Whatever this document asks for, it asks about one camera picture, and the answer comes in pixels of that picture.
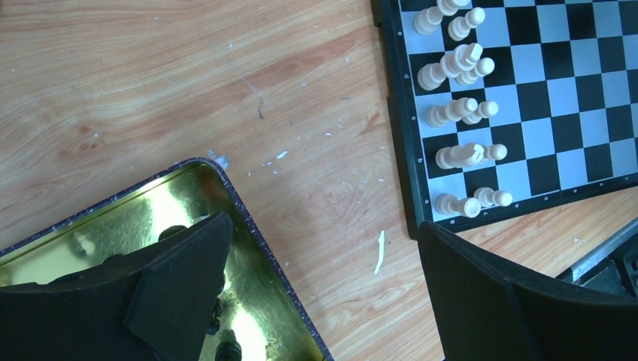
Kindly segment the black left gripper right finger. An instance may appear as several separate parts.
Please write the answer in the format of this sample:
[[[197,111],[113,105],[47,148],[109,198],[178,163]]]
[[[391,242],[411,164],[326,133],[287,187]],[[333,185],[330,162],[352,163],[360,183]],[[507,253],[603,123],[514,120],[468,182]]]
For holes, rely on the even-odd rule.
[[[447,360],[635,360],[637,301],[570,284],[424,222],[418,250]]]

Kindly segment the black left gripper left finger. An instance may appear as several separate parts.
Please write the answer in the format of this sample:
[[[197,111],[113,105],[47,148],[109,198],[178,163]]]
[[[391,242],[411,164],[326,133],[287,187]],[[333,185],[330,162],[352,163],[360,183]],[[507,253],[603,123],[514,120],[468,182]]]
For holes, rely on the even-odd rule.
[[[1,289],[3,360],[197,360],[232,241],[219,213],[155,244]]]

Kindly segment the black and white chessboard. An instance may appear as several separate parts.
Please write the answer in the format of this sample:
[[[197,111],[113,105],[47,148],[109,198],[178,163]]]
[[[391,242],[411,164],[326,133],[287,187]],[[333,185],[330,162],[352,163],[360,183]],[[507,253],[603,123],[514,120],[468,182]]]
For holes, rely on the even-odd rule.
[[[424,221],[452,232],[637,185],[637,3],[635,1],[470,1],[485,9],[466,44],[483,46],[494,71],[474,84],[445,80],[434,90],[417,74],[457,46],[450,17],[419,35],[416,16],[431,1],[374,1],[389,84],[390,126],[410,238]],[[426,123],[453,99],[495,101],[496,115],[467,125]],[[443,147],[504,144],[505,159],[441,169]],[[435,209],[443,193],[474,197],[479,187],[513,195],[508,207],[474,218]]]

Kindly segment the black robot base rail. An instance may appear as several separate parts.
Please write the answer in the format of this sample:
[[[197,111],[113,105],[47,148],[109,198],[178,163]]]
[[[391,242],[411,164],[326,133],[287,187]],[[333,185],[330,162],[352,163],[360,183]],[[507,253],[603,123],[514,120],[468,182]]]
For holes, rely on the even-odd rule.
[[[637,220],[596,246],[557,279],[617,296],[637,297]]]

